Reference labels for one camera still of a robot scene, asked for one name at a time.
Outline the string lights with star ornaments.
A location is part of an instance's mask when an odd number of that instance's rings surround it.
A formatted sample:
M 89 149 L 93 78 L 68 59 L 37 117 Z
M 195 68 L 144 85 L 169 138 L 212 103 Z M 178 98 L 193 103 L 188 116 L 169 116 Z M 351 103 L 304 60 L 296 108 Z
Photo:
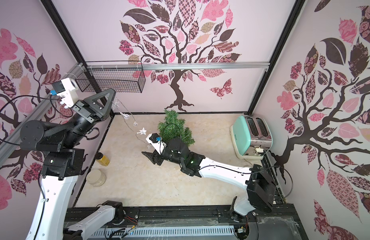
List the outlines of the string lights with star ornaments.
M 153 147 L 146 140 L 149 131 L 143 126 L 140 125 L 134 116 L 117 97 L 114 98 L 112 103 L 112 110 L 115 114 L 119 114 L 127 128 L 133 133 L 136 139 L 139 142 L 142 142 L 146 145 L 148 151 L 153 151 Z

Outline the small green christmas tree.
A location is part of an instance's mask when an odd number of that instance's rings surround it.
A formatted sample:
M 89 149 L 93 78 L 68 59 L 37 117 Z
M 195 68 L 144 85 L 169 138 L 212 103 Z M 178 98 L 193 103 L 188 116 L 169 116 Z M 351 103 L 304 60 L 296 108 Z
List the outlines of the small green christmas tree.
M 179 119 L 179 114 L 174 110 L 165 110 L 165 119 L 159 122 L 158 130 L 166 144 L 175 138 L 180 138 L 188 147 L 195 143 L 192 131 L 185 126 L 185 119 Z

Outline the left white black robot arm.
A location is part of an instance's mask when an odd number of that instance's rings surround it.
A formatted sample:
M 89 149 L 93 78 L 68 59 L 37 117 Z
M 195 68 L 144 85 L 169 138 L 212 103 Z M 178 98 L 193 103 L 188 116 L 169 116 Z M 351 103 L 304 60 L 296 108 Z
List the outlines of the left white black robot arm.
M 107 89 L 79 100 L 75 91 L 51 91 L 49 99 L 61 99 L 75 112 L 72 118 L 63 125 L 30 120 L 21 127 L 18 146 L 45 156 L 38 178 L 41 194 L 28 240 L 86 240 L 102 226 L 124 220 L 123 204 L 106 201 L 82 221 L 64 227 L 72 191 L 84 163 L 85 151 L 76 146 L 90 129 L 110 116 L 115 94 L 115 90 Z

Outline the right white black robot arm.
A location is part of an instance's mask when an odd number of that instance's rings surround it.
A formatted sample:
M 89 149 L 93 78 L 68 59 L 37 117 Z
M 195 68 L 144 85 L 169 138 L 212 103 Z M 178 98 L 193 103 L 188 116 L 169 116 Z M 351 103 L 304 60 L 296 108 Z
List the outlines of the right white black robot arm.
M 171 126 L 175 127 L 177 133 L 168 138 L 165 132 Z M 181 172 L 190 177 L 211 178 L 243 189 L 244 194 L 234 197 L 230 207 L 234 221 L 239 221 L 255 210 L 272 212 L 276 183 L 268 173 L 270 167 L 264 168 L 257 164 L 251 168 L 237 167 L 192 152 L 189 146 L 195 141 L 191 130 L 177 124 L 167 124 L 160 133 L 146 135 L 146 141 L 154 148 L 154 152 L 142 154 L 154 165 L 160 166 L 168 161 L 178 165 Z

